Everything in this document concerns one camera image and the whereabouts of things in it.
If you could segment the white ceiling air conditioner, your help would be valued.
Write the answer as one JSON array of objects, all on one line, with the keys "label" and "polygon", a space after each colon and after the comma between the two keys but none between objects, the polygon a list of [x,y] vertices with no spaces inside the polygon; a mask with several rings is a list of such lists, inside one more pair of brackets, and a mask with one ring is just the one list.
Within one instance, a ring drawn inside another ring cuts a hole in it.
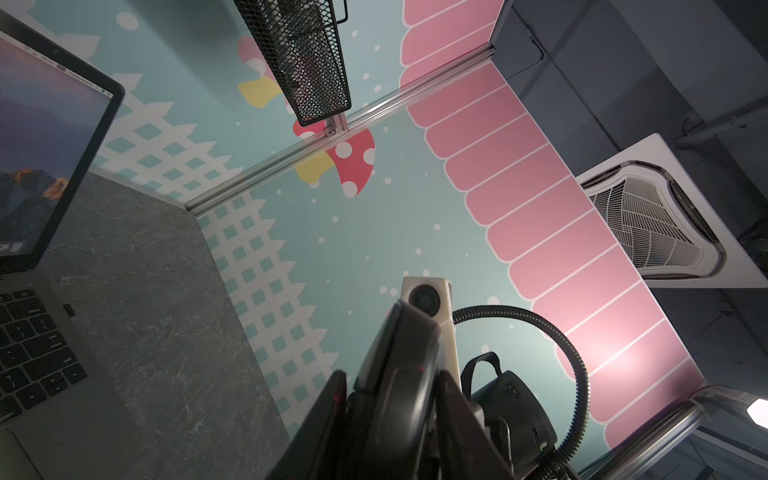
[{"label": "white ceiling air conditioner", "polygon": [[577,178],[651,288],[763,289],[767,278],[662,136]]}]

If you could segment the grey laptop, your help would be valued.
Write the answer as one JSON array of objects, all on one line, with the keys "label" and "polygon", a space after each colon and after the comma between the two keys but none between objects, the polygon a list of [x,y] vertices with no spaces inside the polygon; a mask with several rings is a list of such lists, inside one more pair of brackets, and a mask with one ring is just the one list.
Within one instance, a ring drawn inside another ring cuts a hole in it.
[{"label": "grey laptop", "polygon": [[1,475],[115,479],[140,431],[39,263],[121,106],[121,85],[1,16]]}]

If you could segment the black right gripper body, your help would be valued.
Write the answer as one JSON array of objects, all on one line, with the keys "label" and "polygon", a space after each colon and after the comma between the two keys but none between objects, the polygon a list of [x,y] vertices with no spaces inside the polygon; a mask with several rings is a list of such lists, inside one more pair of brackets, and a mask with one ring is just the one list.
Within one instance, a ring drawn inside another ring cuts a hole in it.
[{"label": "black right gripper body", "polygon": [[[472,390],[475,368],[490,364],[496,377],[477,391]],[[515,479],[534,472],[545,456],[554,451],[555,430],[535,395],[516,374],[502,370],[494,352],[471,359],[460,376],[462,392],[470,404],[482,409],[493,445],[510,465]]]}]

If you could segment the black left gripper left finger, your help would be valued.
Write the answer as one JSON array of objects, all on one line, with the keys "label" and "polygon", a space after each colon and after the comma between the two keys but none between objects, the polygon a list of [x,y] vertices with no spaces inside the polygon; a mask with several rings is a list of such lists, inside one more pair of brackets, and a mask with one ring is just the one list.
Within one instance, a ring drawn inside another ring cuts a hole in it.
[{"label": "black left gripper left finger", "polygon": [[337,479],[347,411],[347,377],[334,371],[267,479]]}]

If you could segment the black wireless mouse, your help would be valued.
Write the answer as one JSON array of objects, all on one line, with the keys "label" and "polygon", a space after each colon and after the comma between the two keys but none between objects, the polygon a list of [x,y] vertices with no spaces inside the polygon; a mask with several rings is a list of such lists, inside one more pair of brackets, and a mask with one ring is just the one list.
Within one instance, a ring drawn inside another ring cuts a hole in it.
[{"label": "black wireless mouse", "polygon": [[414,479],[432,410],[440,328],[397,301],[349,397],[344,479]]}]

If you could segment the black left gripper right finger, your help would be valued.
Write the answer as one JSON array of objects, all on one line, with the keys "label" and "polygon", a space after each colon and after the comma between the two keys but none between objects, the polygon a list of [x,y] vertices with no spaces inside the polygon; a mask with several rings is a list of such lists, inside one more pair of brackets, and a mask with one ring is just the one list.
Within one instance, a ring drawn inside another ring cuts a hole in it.
[{"label": "black left gripper right finger", "polygon": [[510,466],[486,436],[447,371],[435,378],[437,436],[442,479],[508,479]]}]

